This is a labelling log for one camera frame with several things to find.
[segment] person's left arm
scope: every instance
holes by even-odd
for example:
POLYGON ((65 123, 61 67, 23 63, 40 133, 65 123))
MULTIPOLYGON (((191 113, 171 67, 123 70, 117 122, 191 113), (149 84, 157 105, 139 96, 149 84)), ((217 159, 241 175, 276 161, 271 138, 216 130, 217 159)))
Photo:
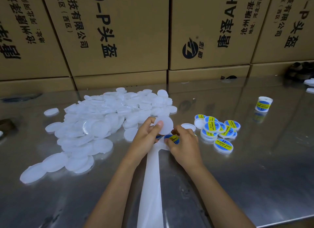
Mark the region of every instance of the person's left arm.
POLYGON ((162 121, 154 127, 155 118, 149 117, 139 128, 127 154, 124 156, 106 190, 89 215, 84 228, 121 227, 133 173, 156 142, 162 121))

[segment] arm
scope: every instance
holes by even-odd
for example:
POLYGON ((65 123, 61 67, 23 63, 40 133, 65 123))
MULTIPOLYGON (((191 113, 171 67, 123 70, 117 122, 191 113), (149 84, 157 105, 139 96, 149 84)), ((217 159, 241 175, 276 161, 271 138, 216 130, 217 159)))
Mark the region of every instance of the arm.
POLYGON ((165 142, 177 162, 193 180, 215 228, 255 227, 203 165, 198 138, 193 131, 177 126, 175 133, 180 135, 178 145, 169 139, 165 142))
POLYGON ((154 121, 155 118, 149 117, 139 128, 127 154, 88 217, 84 228, 121 227, 133 173, 151 150, 162 128, 162 121, 150 127, 154 121))

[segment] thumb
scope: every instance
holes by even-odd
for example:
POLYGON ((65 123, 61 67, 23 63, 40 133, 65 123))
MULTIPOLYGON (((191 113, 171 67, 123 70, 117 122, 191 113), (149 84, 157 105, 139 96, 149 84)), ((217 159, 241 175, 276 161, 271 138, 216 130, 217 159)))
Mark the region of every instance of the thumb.
POLYGON ((153 127, 153 129, 150 131, 149 134, 155 138, 158 135, 158 133, 160 132, 163 124, 164 123, 162 121, 157 122, 157 124, 153 127))
POLYGON ((166 143, 167 146, 169 147, 170 152, 171 152, 171 154, 172 154, 172 152, 173 152, 173 151, 175 150, 175 148, 176 148, 176 144, 173 143, 173 141, 172 141, 171 139, 169 139, 169 138, 166 138, 166 139, 165 139, 165 143, 166 143))

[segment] person's right hand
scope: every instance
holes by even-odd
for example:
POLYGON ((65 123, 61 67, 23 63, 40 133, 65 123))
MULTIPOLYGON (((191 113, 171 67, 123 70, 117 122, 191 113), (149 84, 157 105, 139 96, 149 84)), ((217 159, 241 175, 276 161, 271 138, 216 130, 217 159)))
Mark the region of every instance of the person's right hand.
POLYGON ((191 129, 184 129, 178 125, 172 131, 172 134, 180 136, 179 144, 173 143, 170 139, 165 139, 171 154, 176 161, 186 170, 198 168, 203 165, 201 153, 198 147, 198 138, 191 129))

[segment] person's right arm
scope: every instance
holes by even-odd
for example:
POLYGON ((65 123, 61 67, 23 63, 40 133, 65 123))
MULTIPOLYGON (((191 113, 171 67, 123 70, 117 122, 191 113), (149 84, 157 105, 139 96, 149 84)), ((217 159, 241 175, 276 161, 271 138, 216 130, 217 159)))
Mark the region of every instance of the person's right arm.
POLYGON ((255 227, 203 165, 198 138, 193 131, 191 129, 186 130, 180 125, 175 128, 175 131, 176 134, 180 135, 180 143, 176 145, 170 139, 165 139, 165 142, 176 161, 193 180, 214 227, 255 227))

